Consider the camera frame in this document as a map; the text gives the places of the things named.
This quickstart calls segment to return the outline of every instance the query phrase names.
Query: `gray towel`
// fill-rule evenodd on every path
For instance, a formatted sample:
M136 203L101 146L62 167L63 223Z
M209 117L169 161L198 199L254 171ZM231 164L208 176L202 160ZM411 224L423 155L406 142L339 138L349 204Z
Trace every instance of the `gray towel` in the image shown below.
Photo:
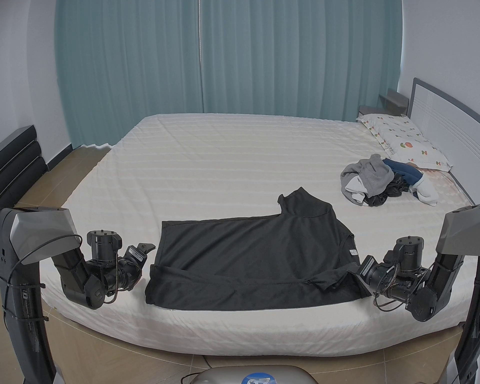
M367 189L367 196L372 197L385 191L387 185L393 180L394 174L391 168L384 164L378 153L371 155L369 159L361 159L358 163L347 165L340 174L342 193L352 203L361 205L352 198L352 192L345 189L355 176L360 176Z

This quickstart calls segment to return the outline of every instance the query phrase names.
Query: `wall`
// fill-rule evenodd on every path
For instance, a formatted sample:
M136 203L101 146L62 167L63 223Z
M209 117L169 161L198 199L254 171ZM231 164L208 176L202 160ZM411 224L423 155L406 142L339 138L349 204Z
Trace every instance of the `wall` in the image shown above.
M55 4L0 1L0 141L34 124L46 162L70 144L57 85Z
M480 112L480 1L403 0L398 91L414 77Z

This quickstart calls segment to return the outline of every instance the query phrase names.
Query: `teal curtain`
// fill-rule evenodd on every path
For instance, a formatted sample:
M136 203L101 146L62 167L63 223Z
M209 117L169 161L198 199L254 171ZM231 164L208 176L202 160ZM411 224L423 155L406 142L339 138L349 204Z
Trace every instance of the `teal curtain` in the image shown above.
M58 0L72 145L115 144L145 116L202 112L198 0Z
M401 0L201 0L204 112L353 121L396 90Z

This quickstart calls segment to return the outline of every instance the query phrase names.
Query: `white pillow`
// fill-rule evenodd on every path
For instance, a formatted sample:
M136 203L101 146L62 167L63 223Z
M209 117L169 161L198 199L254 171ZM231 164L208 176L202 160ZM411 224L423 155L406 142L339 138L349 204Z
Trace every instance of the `white pillow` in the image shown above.
M371 113L357 120L370 130L392 160L411 162L419 168L450 170L447 158L407 116Z

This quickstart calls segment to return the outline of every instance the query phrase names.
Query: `white label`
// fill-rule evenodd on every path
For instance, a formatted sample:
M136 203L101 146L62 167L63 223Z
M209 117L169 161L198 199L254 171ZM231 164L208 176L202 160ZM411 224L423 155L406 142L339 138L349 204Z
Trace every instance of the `white label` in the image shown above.
M133 249L132 247L130 247L128 249L128 252L130 253L130 255L132 255L139 262L142 262L144 260L144 257L140 253L138 253L135 249Z
M368 264L365 266L365 268L363 269L363 271L361 272L362 275L366 275L367 272L369 271L370 267L373 265L373 262L375 261L375 259L372 257L370 259L370 261L368 262Z

